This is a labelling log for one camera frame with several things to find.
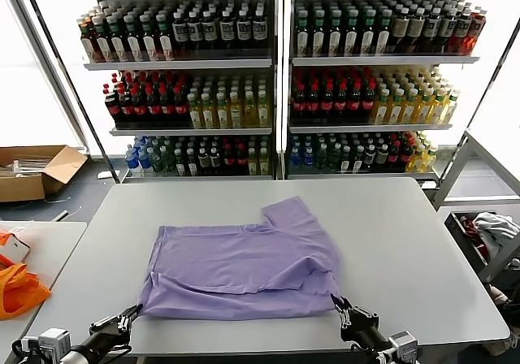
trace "shelf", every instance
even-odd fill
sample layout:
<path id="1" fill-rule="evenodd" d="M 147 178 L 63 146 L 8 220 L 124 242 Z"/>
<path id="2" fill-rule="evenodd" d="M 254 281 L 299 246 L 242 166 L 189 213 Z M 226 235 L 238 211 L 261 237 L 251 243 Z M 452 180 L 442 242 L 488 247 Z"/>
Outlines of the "shelf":
<path id="1" fill-rule="evenodd" d="M 223 128 L 223 129 L 147 129 L 147 130 L 118 130 L 113 128 L 110 130 L 110 134 L 114 137 L 121 136 L 135 136 L 135 137 L 191 137 L 191 136 L 213 136 L 213 135 L 270 135 L 272 132 L 271 128 Z"/>
<path id="2" fill-rule="evenodd" d="M 124 184 L 143 184 L 151 182 L 167 182 L 167 181 L 265 181 L 273 180 L 272 175 L 208 175 L 198 177 L 179 177 L 176 175 L 169 177 L 125 177 L 122 181 Z"/>
<path id="3" fill-rule="evenodd" d="M 353 175 L 352 173 L 345 174 L 326 174 L 326 173 L 315 173 L 308 175 L 288 175 L 288 180 L 321 180 L 321 179 L 344 179 L 352 177 L 411 177 L 417 181 L 438 181 L 439 176 L 435 172 L 430 173 L 361 173 Z"/>
<path id="4" fill-rule="evenodd" d="M 475 63 L 479 57 L 456 55 L 381 55 L 379 57 L 316 57 L 293 58 L 293 66 L 348 66 L 348 65 L 427 65 L 437 63 Z"/>
<path id="5" fill-rule="evenodd" d="M 314 134 L 316 132 L 393 132 L 448 130 L 451 124 L 362 124 L 345 126 L 289 126 L 293 134 Z"/>
<path id="6" fill-rule="evenodd" d="M 157 61 L 157 62 L 105 62 L 86 63 L 87 70 L 196 70 L 196 69 L 237 69 L 248 67 L 271 67 L 270 58 L 248 59 L 207 59 L 193 61 Z"/>

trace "bottle label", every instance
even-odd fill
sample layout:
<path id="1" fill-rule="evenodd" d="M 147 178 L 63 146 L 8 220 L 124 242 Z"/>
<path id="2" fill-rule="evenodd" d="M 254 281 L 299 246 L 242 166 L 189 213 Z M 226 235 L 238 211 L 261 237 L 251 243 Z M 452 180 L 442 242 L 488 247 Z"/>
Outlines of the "bottle label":
<path id="1" fill-rule="evenodd" d="M 257 175 L 257 163 L 249 162 L 248 167 L 249 167 L 249 175 L 256 176 Z"/>
<path id="2" fill-rule="evenodd" d="M 128 44 L 130 45 L 130 50 L 132 51 L 132 56 L 136 62 L 141 62 L 143 60 L 143 54 L 141 53 L 141 48 L 139 47 L 139 41 L 136 37 L 129 37 Z"/>
<path id="3" fill-rule="evenodd" d="M 206 122 L 206 128 L 214 128 L 213 124 L 213 112 L 210 110 L 205 110 L 203 113 L 204 121 Z"/>
<path id="4" fill-rule="evenodd" d="M 87 39 L 86 37 L 84 37 L 83 39 L 81 39 L 81 43 L 83 43 L 84 52 L 87 53 L 87 57 L 89 57 L 89 61 L 95 62 L 94 48 L 92 46 L 92 42 L 90 41 L 90 39 Z"/>
<path id="5" fill-rule="evenodd" d="M 410 118 L 412 117 L 413 112 L 414 112 L 414 106 L 405 106 L 405 111 L 403 112 L 403 117 L 401 118 L 401 123 L 408 124 L 410 122 Z"/>
<path id="6" fill-rule="evenodd" d="M 387 49 L 387 41 L 390 36 L 389 31 L 381 31 L 377 36 L 377 44 L 375 45 L 376 54 L 384 54 Z"/>
<path id="7" fill-rule="evenodd" d="M 188 27 L 186 26 L 186 23 L 182 24 L 172 24 L 173 27 L 173 36 L 175 37 L 175 40 L 179 43 L 184 43 L 188 41 Z"/>
<path id="8" fill-rule="evenodd" d="M 346 102 L 335 102 L 334 103 L 334 109 L 336 111 L 342 111 L 345 109 L 346 106 L 347 106 Z"/>
<path id="9" fill-rule="evenodd" d="M 360 55 L 366 55 L 371 52 L 372 39 L 374 39 L 374 33 L 372 31 L 366 31 L 363 33 Z"/>
<path id="10" fill-rule="evenodd" d="M 127 52 L 124 50 L 123 42 L 121 41 L 121 39 L 118 37 L 113 37 L 112 44 L 114 45 L 115 54 L 117 55 L 117 58 L 119 59 L 119 61 L 127 62 L 128 61 Z"/>
<path id="11" fill-rule="evenodd" d="M 332 102 L 322 102 L 322 111 L 330 111 L 332 109 Z"/>
<path id="12" fill-rule="evenodd" d="M 99 37 L 97 39 L 97 43 L 99 44 L 99 48 L 101 49 L 103 58 L 107 62 L 112 62 L 112 53 L 111 53 L 111 48 L 108 46 L 108 41 L 106 41 L 106 39 L 104 37 Z"/>
<path id="13" fill-rule="evenodd" d="M 155 49 L 154 39 L 152 37 L 143 37 L 150 61 L 158 61 L 157 49 Z"/>
<path id="14" fill-rule="evenodd" d="M 219 110 L 218 113 L 219 113 L 220 128 L 229 128 L 228 112 L 226 110 Z"/>
<path id="15" fill-rule="evenodd" d="M 423 30 L 424 19 L 412 19 L 409 22 L 407 35 L 409 37 L 420 37 Z"/>
<path id="16" fill-rule="evenodd" d="M 347 32 L 344 39 L 344 56 L 349 57 L 354 52 L 354 45 L 356 44 L 356 36 L 358 34 L 354 31 Z"/>
<path id="17" fill-rule="evenodd" d="M 397 124 L 397 118 L 401 113 L 401 106 L 394 106 L 392 108 L 392 112 L 390 113 L 390 119 L 388 120 L 388 124 Z"/>
<path id="18" fill-rule="evenodd" d="M 374 102 L 371 101 L 371 102 L 368 102 L 368 101 L 362 101 L 361 103 L 361 108 L 365 111 L 371 111 L 372 108 L 374 108 Z"/>
<path id="19" fill-rule="evenodd" d="M 258 108 L 258 120 L 260 127 L 267 127 L 267 108 Z"/>
<path id="20" fill-rule="evenodd" d="M 396 18 L 393 23 L 392 36 L 404 37 L 406 35 L 406 30 L 408 29 L 408 23 L 408 19 Z"/>
<path id="21" fill-rule="evenodd" d="M 192 110 L 189 113 L 189 116 L 192 118 L 193 128 L 201 128 L 201 116 L 199 115 L 198 111 Z"/>
<path id="22" fill-rule="evenodd" d="M 173 61 L 173 49 L 171 48 L 171 40 L 170 37 L 160 37 L 162 52 L 164 53 L 164 58 L 167 61 Z"/>
<path id="23" fill-rule="evenodd" d="M 317 111 L 318 110 L 318 103 L 317 102 L 307 102 L 305 104 L 305 108 L 308 110 L 308 111 Z"/>
<path id="24" fill-rule="evenodd" d="M 251 40 L 251 22 L 249 20 L 236 22 L 236 29 L 240 41 Z"/>
<path id="25" fill-rule="evenodd" d="M 179 176 L 186 176 L 186 171 L 184 170 L 184 165 L 182 163 L 178 163 L 176 166 L 177 166 L 177 172 L 179 173 Z"/>
<path id="26" fill-rule="evenodd" d="M 440 19 L 426 19 L 422 35 L 424 37 L 436 37 L 439 32 Z"/>
<path id="27" fill-rule="evenodd" d="M 204 38 L 200 23 L 188 23 L 188 32 L 190 41 L 201 41 Z"/>
<path id="28" fill-rule="evenodd" d="M 331 37 L 328 41 L 328 56 L 335 57 L 338 54 L 338 47 L 340 46 L 341 34 L 337 31 L 331 32 Z"/>
<path id="29" fill-rule="evenodd" d="M 253 21 L 253 39 L 255 41 L 265 41 L 267 39 L 267 22 Z"/>
<path id="30" fill-rule="evenodd" d="M 241 128 L 241 112 L 239 110 L 231 110 L 231 121 L 233 128 Z"/>
<path id="31" fill-rule="evenodd" d="M 359 108 L 359 102 L 347 102 L 347 108 L 349 108 L 350 111 L 357 111 Z"/>
<path id="32" fill-rule="evenodd" d="M 322 54 L 323 38 L 325 35 L 323 32 L 315 32 L 312 39 L 312 56 L 318 57 Z"/>
<path id="33" fill-rule="evenodd" d="M 220 32 L 222 33 L 223 41 L 234 41 L 235 40 L 235 27 L 232 21 L 220 22 Z"/>
<path id="34" fill-rule="evenodd" d="M 428 116 L 428 112 L 430 112 L 431 106 L 423 106 L 419 111 L 419 115 L 417 117 L 417 124 L 424 124 L 426 122 L 426 117 Z"/>
<path id="35" fill-rule="evenodd" d="M 356 173 L 359 173 L 361 170 L 361 165 L 363 164 L 363 161 L 354 161 L 354 165 L 352 167 L 352 173 L 355 175 Z"/>
<path id="36" fill-rule="evenodd" d="M 453 30 L 453 35 L 455 37 L 465 37 L 470 29 L 471 19 L 458 19 L 457 25 Z"/>
<path id="37" fill-rule="evenodd" d="M 175 107 L 174 106 L 161 106 L 161 111 L 165 115 L 172 115 L 173 112 L 175 111 Z"/>
<path id="38" fill-rule="evenodd" d="M 309 35 L 307 34 L 307 32 L 298 33 L 298 38 L 297 38 L 297 55 L 298 55 L 298 57 L 303 57 L 306 54 L 308 36 Z"/>
<path id="39" fill-rule="evenodd" d="M 440 24 L 440 28 L 439 28 L 439 36 L 440 37 L 451 37 L 456 24 L 457 24 L 456 20 L 442 19 L 442 23 Z"/>
<path id="40" fill-rule="evenodd" d="M 205 41 L 216 41 L 217 37 L 217 26 L 214 21 L 202 22 L 202 31 L 204 32 Z"/>
<path id="41" fill-rule="evenodd" d="M 377 114 L 375 115 L 375 121 L 374 124 L 383 124 L 384 116 L 387 113 L 387 107 L 386 106 L 380 106 L 377 109 Z"/>
<path id="42" fill-rule="evenodd" d="M 193 177 L 195 177 L 197 175 L 197 164 L 196 163 L 189 163 L 188 167 L 189 167 L 189 172 L 191 173 L 191 175 Z"/>
<path id="43" fill-rule="evenodd" d="M 349 171 L 349 164 L 350 164 L 349 161 L 342 161 L 341 162 L 340 172 L 341 173 L 346 173 L 347 171 Z"/>

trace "floor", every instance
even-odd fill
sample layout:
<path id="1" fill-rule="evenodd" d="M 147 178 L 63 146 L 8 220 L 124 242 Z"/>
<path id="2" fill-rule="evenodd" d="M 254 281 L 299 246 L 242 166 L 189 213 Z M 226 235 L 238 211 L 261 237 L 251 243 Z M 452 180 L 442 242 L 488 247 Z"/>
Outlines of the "floor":
<path id="1" fill-rule="evenodd" d="M 123 169 L 123 160 L 115 160 L 116 168 Z M 89 223 L 104 197 L 114 184 L 112 179 L 98 180 L 100 171 L 105 171 L 104 162 L 87 162 L 57 195 L 42 201 L 4 203 L 0 205 L 0 220 L 41 220 L 49 221 L 67 210 L 64 219 L 73 222 Z M 471 160 L 462 172 L 449 196 L 491 196 L 510 195 L 512 191 L 496 174 L 478 159 Z M 472 206 L 441 208 L 439 219 L 443 222 L 451 210 L 494 210 L 503 215 L 511 215 L 520 222 L 520 204 L 507 206 Z M 336 362 L 335 357 L 328 357 L 327 362 Z M 499 357 L 490 357 L 481 346 L 472 346 L 451 357 L 448 364 L 518 364 L 520 348 L 509 351 Z"/>

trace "yellow juice bottle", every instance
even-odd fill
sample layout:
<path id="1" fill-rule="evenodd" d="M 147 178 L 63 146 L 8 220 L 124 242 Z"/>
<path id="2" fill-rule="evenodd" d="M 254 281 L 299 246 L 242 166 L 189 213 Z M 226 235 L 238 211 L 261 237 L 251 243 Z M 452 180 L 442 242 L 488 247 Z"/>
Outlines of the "yellow juice bottle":
<path id="1" fill-rule="evenodd" d="M 433 96 L 433 88 L 426 88 L 424 94 L 422 96 L 421 104 L 419 105 L 419 109 L 415 118 L 412 119 L 413 124 L 424 124 L 426 122 L 426 117 L 430 113 L 431 109 L 431 99 Z"/>
<path id="2" fill-rule="evenodd" d="M 388 105 L 387 114 L 384 117 L 386 120 L 384 121 L 385 124 L 397 124 L 397 120 L 399 119 L 399 115 L 403 108 L 404 94 L 405 91 L 403 89 L 396 89 L 392 102 Z"/>
<path id="3" fill-rule="evenodd" d="M 444 109 L 444 96 L 446 95 L 446 89 L 440 88 L 435 96 L 433 104 L 431 104 L 430 113 L 426 117 L 426 124 L 439 124 L 440 116 Z"/>
<path id="4" fill-rule="evenodd" d="M 406 103 L 401 111 L 401 115 L 397 122 L 399 124 L 410 124 L 412 116 L 414 116 L 414 111 L 418 110 L 418 99 L 417 99 L 417 89 L 412 88 L 409 90 L 408 95 L 406 97 Z"/>
<path id="5" fill-rule="evenodd" d="M 370 124 L 383 124 L 384 116 L 388 109 L 388 95 L 390 91 L 388 89 L 381 89 L 378 99 L 374 103 L 374 108 L 370 113 Z"/>

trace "metal pole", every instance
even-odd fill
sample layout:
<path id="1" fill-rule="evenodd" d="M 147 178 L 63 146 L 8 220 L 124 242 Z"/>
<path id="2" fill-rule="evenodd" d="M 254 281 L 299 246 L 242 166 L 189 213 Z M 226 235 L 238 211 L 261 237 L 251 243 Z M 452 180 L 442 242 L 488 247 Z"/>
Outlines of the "metal pole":
<path id="1" fill-rule="evenodd" d="M 15 10 L 16 15 L 18 16 L 18 20 L 27 35 L 29 39 L 29 43 L 38 59 L 38 61 L 41 64 L 41 67 L 43 69 L 43 72 L 47 79 L 49 80 L 50 84 L 52 85 L 54 91 L 56 92 L 56 95 L 58 96 L 58 100 L 62 105 L 63 110 L 67 114 L 69 120 L 71 121 L 72 127 L 75 129 L 76 133 L 78 134 L 79 139 L 84 144 L 84 146 L 88 147 L 85 135 L 83 133 L 83 130 L 80 126 L 80 122 L 78 118 L 76 117 L 76 113 L 74 111 L 74 106 L 72 105 L 72 102 L 70 98 L 67 95 L 67 91 L 65 87 L 63 86 L 59 74 L 54 68 L 54 65 L 52 61 L 50 60 L 49 55 L 46 52 L 46 48 L 41 41 L 41 38 L 38 34 L 38 31 L 36 30 L 36 27 L 31 20 L 31 16 L 28 13 L 27 8 L 25 7 L 24 0 L 9 0 L 11 2 L 11 5 L 13 9 Z M 96 141 L 97 147 L 99 147 L 101 154 L 103 158 L 105 159 L 106 165 L 108 165 L 110 173 L 112 174 L 112 178 L 114 179 L 114 182 L 116 184 L 119 184 L 119 177 L 115 173 L 115 169 L 112 166 L 112 162 L 107 157 L 105 149 L 103 149 L 102 143 L 99 140 L 98 134 L 96 133 L 96 130 L 94 129 L 92 122 L 90 121 L 89 115 L 87 114 L 87 111 L 85 110 L 85 107 L 83 106 L 83 102 L 80 99 L 79 94 L 76 91 L 76 87 L 72 83 L 71 77 L 69 76 L 67 69 L 65 68 L 65 65 L 63 63 L 63 60 L 61 56 L 59 55 L 58 49 L 52 39 L 52 36 L 50 35 L 50 31 L 47 27 L 46 22 L 43 19 L 43 16 L 41 15 L 41 11 L 39 6 L 37 5 L 36 0 L 29 0 L 31 2 L 32 8 L 34 12 L 36 13 L 36 16 L 38 18 L 38 22 L 41 25 L 41 28 L 43 29 L 43 32 L 45 34 L 45 38 L 49 42 L 50 48 L 52 49 L 55 58 L 58 61 L 58 65 L 62 71 L 62 73 L 65 76 L 65 80 L 67 81 L 72 93 L 74 94 L 74 98 L 76 99 L 76 102 L 78 104 L 78 107 L 80 108 L 81 114 L 84 116 L 84 120 L 89 126 L 90 132 L 93 135 L 94 140 Z"/>

